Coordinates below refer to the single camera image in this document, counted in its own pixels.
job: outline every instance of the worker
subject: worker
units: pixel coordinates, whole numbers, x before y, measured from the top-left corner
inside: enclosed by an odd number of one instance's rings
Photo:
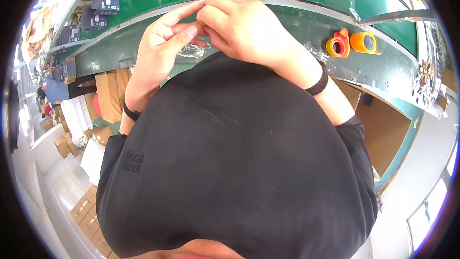
[[[76,78],[74,82],[69,84],[64,84],[61,81],[56,81],[53,78],[53,64],[50,62],[50,71],[46,78],[46,85],[41,86],[37,90],[37,96],[41,100],[44,100],[45,97],[50,103],[61,104],[63,100],[69,100],[80,95],[85,95],[87,93],[96,92],[96,86],[81,86],[80,84],[85,83],[90,80],[94,80],[96,74],[91,74],[83,77]]]
[[[197,35],[220,52],[160,89]],[[363,126],[324,65],[263,3],[201,0],[144,32],[96,210],[120,258],[337,259],[377,202]]]

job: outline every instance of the finger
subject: finger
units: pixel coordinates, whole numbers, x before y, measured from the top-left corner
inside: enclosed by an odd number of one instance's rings
[[[205,0],[205,2],[206,5],[214,6],[229,15],[236,8],[236,4],[231,0]]]
[[[170,40],[160,45],[159,47],[163,49],[167,56],[176,56],[176,54],[184,46],[189,44],[192,39],[195,38],[197,32],[198,30],[195,26],[190,26],[189,28],[174,35]]]
[[[156,20],[153,24],[161,23],[164,26],[172,27],[176,23],[178,23],[179,20],[181,20],[182,18],[188,17],[194,14],[195,12],[199,11],[200,9],[202,9],[204,5],[205,5],[205,1],[199,0],[193,3],[190,3],[188,5],[181,6],[179,8],[176,8],[164,14],[162,17]]]
[[[222,34],[227,26],[228,15],[214,6],[206,5],[196,15],[196,20]]]
[[[209,34],[209,41],[211,42],[211,45],[225,53],[225,51],[229,48],[227,41],[207,26],[204,27],[204,30],[207,34]]]
[[[207,33],[203,29],[203,25],[199,23],[198,21],[192,22],[192,23],[178,23],[171,27],[171,30],[173,31],[174,34],[177,34],[185,29],[187,29],[190,26],[195,26],[198,29],[198,35],[207,35]]]
[[[193,38],[192,41],[190,41],[190,44],[194,44],[194,45],[202,47],[202,48],[207,47],[207,43],[205,41],[199,39],[198,37]]]

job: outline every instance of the open cardboard box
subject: open cardboard box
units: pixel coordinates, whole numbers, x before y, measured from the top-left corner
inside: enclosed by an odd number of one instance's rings
[[[362,86],[338,78],[333,80],[361,120],[372,166],[382,177],[403,143],[411,119]]]

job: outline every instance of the black t-shirt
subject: black t-shirt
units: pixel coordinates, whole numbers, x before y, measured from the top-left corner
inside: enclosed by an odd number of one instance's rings
[[[110,137],[96,209],[120,257],[219,241],[245,258],[350,258],[377,216],[358,118],[217,53],[169,80]]]

